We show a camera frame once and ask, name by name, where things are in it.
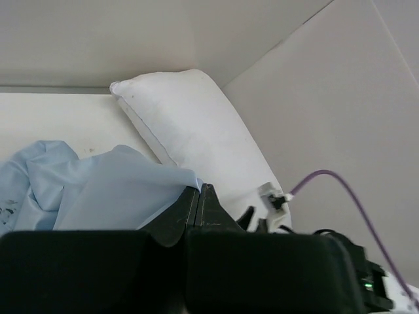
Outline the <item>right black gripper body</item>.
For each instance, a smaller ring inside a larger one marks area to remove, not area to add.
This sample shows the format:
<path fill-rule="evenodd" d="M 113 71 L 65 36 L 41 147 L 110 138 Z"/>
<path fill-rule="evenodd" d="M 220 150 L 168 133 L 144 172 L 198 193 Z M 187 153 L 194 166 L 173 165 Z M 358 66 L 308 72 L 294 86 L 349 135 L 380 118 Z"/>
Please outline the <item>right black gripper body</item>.
<path fill-rule="evenodd" d="M 250 222 L 253 220 L 255 208 L 249 206 L 245 213 L 236 220 L 236 223 L 245 231 L 249 230 Z M 297 234 L 293 229 L 281 224 L 276 227 L 288 234 Z M 265 218 L 258 219 L 256 232 L 268 233 L 268 224 Z M 387 277 L 381 266 L 367 259 L 367 253 L 364 247 L 356 245 L 345 235 L 332 229 L 319 229 L 312 235 L 331 237 L 340 242 L 349 254 L 363 301 L 367 311 L 391 311 L 393 309 L 393 300 L 390 299 L 386 291 L 384 278 Z"/>

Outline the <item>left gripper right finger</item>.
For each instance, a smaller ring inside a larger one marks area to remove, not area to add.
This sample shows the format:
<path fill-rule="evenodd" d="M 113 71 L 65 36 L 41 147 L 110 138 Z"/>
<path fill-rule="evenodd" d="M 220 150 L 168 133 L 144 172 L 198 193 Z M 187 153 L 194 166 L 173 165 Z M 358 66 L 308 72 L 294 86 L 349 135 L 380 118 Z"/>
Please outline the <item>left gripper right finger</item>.
<path fill-rule="evenodd" d="M 216 232 L 245 232 L 247 211 L 234 220 L 221 206 L 212 184 L 203 184 L 198 199 L 195 227 Z"/>

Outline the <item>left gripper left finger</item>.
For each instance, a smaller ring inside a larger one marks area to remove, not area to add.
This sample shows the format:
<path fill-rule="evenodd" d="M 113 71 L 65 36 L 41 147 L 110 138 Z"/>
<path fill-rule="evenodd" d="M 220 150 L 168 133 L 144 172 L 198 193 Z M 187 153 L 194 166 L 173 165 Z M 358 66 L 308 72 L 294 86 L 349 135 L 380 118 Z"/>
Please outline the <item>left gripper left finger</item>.
<path fill-rule="evenodd" d="M 173 247 L 183 237 L 190 216 L 194 218 L 199 190 L 186 187 L 180 197 L 139 231 L 145 232 L 161 247 Z"/>

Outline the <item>white pillow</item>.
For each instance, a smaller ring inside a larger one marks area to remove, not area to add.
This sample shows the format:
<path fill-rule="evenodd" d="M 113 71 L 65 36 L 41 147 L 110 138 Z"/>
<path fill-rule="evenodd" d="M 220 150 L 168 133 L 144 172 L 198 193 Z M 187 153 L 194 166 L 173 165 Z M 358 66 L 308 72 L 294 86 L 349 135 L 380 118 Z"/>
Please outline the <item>white pillow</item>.
<path fill-rule="evenodd" d="M 259 187 L 281 188 L 236 109 L 204 72 L 157 72 L 113 82 L 121 109 L 164 164 L 212 184 L 234 218 L 249 207 L 268 216 Z"/>

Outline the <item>light blue pillowcase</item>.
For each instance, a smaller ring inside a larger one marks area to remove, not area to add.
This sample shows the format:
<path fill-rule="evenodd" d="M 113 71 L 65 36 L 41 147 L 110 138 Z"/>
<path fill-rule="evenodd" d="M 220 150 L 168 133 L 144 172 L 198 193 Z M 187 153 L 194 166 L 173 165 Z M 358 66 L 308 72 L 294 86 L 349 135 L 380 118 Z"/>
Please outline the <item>light blue pillowcase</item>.
<path fill-rule="evenodd" d="M 200 191 L 195 172 L 125 145 L 82 159 L 63 141 L 38 141 L 1 163 L 1 233 L 138 230 L 187 187 Z"/>

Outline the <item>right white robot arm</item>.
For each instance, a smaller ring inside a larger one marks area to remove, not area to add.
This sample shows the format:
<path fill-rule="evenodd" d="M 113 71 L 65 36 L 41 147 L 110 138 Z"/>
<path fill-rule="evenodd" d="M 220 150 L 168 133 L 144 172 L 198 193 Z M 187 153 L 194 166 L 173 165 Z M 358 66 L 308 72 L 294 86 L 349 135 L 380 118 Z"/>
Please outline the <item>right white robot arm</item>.
<path fill-rule="evenodd" d="M 250 206 L 236 221 L 244 230 L 250 230 L 250 224 L 256 223 L 255 231 L 262 233 L 293 234 L 294 231 L 284 225 L 283 209 L 269 212 L 266 217 L 255 218 L 255 208 Z M 320 229 L 314 232 L 317 236 L 329 236 L 340 241 L 350 253 L 355 273 L 360 276 L 365 300 L 375 313 L 418 313 L 418 288 L 402 284 L 392 271 L 367 260 L 366 249 L 356 245 L 346 236 L 331 230 Z"/>

